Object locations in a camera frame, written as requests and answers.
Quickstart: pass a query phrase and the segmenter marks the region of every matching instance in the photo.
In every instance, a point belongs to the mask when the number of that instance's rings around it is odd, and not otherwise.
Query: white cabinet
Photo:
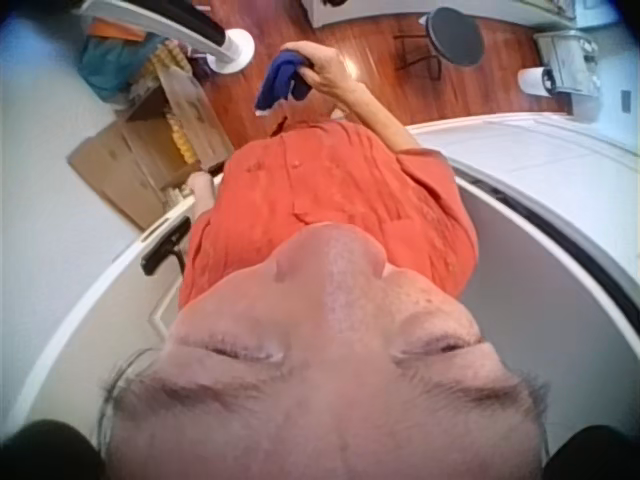
[[[427,13],[438,7],[456,8],[469,15],[521,25],[573,28],[575,22],[539,6],[518,0],[349,0],[340,7],[322,0],[301,0],[315,28],[336,22],[396,13]]]

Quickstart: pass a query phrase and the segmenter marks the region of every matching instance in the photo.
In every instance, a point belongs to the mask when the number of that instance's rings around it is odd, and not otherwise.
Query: forehead
[[[164,470],[207,478],[200,468],[217,478],[246,479],[348,473],[424,478],[415,475],[425,472],[433,478],[471,478],[478,468],[487,473],[483,478],[514,478],[488,473],[503,456],[500,468],[515,459],[535,465],[537,429],[514,410],[469,409],[440,393],[327,403],[313,395],[284,394],[286,382],[272,387],[269,395],[243,395],[234,405],[210,402],[121,418],[112,448],[131,460],[154,458],[156,465],[145,468],[171,463],[154,470],[155,478],[170,478]]]

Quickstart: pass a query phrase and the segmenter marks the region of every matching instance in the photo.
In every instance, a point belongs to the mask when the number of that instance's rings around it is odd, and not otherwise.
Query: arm
[[[282,47],[307,57],[313,69],[301,67],[300,75],[315,90],[346,105],[394,152],[420,148],[420,144],[362,83],[347,71],[340,52],[313,42],[292,42]]]

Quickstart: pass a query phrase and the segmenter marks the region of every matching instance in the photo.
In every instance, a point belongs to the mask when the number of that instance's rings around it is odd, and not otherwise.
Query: black handle
[[[155,274],[158,267],[171,256],[178,259],[180,271],[184,275],[185,261],[182,251],[180,250],[180,242],[187,236],[190,230],[191,219],[184,217],[175,227],[165,233],[151,250],[144,254],[140,261],[140,267],[142,267],[142,271],[147,277]]]

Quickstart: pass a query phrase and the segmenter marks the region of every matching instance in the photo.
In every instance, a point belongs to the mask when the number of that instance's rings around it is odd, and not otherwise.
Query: closed eye
[[[457,350],[462,350],[464,348],[473,347],[483,342],[484,339],[482,337],[469,340],[456,335],[440,335],[429,338],[425,341],[415,342],[413,345],[403,349],[400,352],[400,355],[406,357],[443,355]]]

